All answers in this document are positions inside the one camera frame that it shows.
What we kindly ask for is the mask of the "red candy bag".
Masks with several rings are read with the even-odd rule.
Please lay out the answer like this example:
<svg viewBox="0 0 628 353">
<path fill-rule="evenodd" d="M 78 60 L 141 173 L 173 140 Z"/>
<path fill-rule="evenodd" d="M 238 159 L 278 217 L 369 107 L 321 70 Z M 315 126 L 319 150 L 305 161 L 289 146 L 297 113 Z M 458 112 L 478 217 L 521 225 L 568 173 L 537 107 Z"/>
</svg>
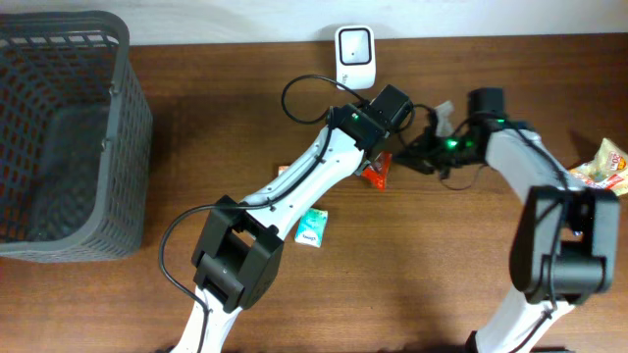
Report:
<svg viewBox="0 0 628 353">
<path fill-rule="evenodd" d="M 387 187 L 387 178 L 392 163 L 392 154 L 382 152 L 373 163 L 364 169 L 361 176 L 369 180 L 371 184 L 384 191 Z"/>
</svg>

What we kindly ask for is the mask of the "teal tissue pack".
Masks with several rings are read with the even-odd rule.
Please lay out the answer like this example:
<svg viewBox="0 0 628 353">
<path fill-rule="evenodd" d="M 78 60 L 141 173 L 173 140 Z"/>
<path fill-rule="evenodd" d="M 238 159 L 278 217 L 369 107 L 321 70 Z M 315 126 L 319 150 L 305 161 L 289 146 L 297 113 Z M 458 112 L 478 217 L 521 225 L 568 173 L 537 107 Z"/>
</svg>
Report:
<svg viewBox="0 0 628 353">
<path fill-rule="evenodd" d="M 294 241 L 299 244 L 320 248 L 329 214 L 327 211 L 310 208 L 301 217 Z"/>
</svg>

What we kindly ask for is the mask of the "yellow snack bag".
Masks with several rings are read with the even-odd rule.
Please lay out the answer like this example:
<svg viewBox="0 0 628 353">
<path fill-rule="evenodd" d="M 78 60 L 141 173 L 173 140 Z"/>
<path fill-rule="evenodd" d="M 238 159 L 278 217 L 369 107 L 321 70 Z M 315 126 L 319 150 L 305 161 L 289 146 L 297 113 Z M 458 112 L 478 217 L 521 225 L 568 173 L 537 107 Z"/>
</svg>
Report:
<svg viewBox="0 0 628 353">
<path fill-rule="evenodd" d="M 590 187 L 627 193 L 627 153 L 610 139 L 604 138 L 594 159 L 570 170 Z"/>
</svg>

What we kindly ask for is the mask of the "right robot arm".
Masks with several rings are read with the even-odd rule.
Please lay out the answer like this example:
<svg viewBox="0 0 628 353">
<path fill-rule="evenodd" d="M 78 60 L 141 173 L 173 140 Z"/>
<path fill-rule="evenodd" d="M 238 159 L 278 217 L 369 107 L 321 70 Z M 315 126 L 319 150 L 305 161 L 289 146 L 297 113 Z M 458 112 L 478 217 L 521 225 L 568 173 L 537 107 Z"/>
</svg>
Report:
<svg viewBox="0 0 628 353">
<path fill-rule="evenodd" d="M 523 204 L 509 254 L 511 287 L 499 308 L 470 333 L 468 352 L 530 352 L 560 318 L 614 276 L 620 203 L 610 190 L 571 176 L 523 122 L 481 111 L 464 134 L 440 137 L 434 126 L 394 155 L 396 163 L 446 178 L 481 164 L 499 172 Z"/>
</svg>

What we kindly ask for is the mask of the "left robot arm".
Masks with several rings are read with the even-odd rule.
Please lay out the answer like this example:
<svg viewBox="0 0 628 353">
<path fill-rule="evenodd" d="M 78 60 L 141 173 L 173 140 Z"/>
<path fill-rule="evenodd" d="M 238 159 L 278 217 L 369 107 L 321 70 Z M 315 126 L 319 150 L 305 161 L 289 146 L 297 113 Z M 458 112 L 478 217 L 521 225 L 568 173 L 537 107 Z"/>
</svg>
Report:
<svg viewBox="0 0 628 353">
<path fill-rule="evenodd" d="M 240 201 L 225 195 L 174 219 L 164 241 L 187 217 L 208 214 L 190 259 L 194 287 L 174 283 L 194 304 L 173 351 L 221 351 L 237 316 L 273 284 L 298 219 L 335 184 L 364 170 L 402 120 L 374 103 L 333 107 L 312 144 L 269 184 Z"/>
</svg>

